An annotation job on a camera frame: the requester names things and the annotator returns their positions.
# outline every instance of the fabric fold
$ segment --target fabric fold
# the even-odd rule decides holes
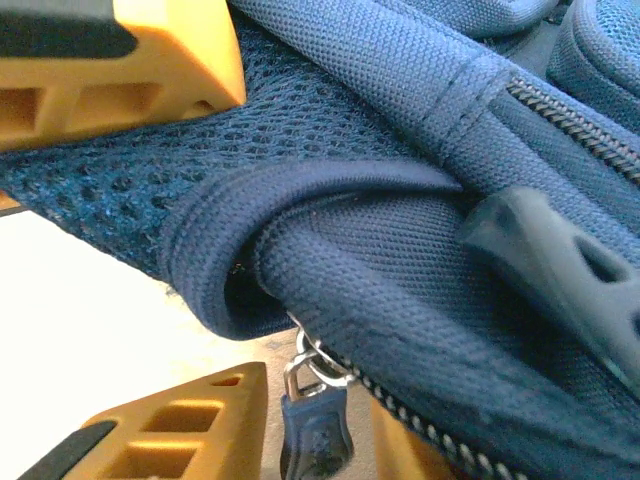
[[[163,278],[219,335],[247,339],[282,329],[288,324],[284,312],[269,311],[273,303],[264,296],[263,308],[251,299],[251,310],[260,315],[255,322],[246,315],[233,315],[242,310],[243,299],[225,295],[225,287],[233,282],[228,280],[230,274],[242,273],[238,259],[243,247],[270,219],[299,202],[385,190],[451,193],[461,187],[433,167],[401,161],[290,162],[239,170],[231,177],[204,182],[175,206],[161,232]]]

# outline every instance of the orange plastic bracket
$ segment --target orange plastic bracket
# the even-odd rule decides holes
[[[64,480],[257,480],[266,418],[265,365],[240,365],[95,416],[117,425]]]

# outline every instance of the black rubber pad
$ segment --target black rubber pad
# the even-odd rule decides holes
[[[18,480],[62,480],[115,426],[100,422],[73,432]]]
[[[117,58],[136,38],[115,19],[113,0],[0,0],[0,57]]]

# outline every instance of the metal zipper ring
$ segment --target metal zipper ring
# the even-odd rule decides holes
[[[291,313],[288,313],[288,315],[295,324],[298,325],[298,333],[296,335],[296,350],[298,354],[303,354],[309,350],[316,353],[316,355],[309,359],[307,366],[321,382],[333,388],[347,388],[357,380],[354,374],[348,372],[342,365],[322,350],[321,342],[314,342],[309,338],[298,319]]]

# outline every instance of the metal zipper teeth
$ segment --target metal zipper teeth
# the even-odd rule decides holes
[[[524,473],[511,470],[502,462],[491,461],[484,453],[474,452],[466,444],[455,441],[454,437],[436,428],[431,422],[425,420],[391,395],[384,387],[371,380],[359,368],[355,367],[350,360],[342,358],[340,363],[355,375],[369,393],[394,418],[434,446],[451,463],[462,468],[468,474],[479,476],[483,480],[529,480],[529,477]]]
[[[609,132],[521,78],[511,80],[507,85],[507,91],[520,103],[587,149],[594,157],[600,158],[607,166],[640,187],[638,152],[631,150]]]

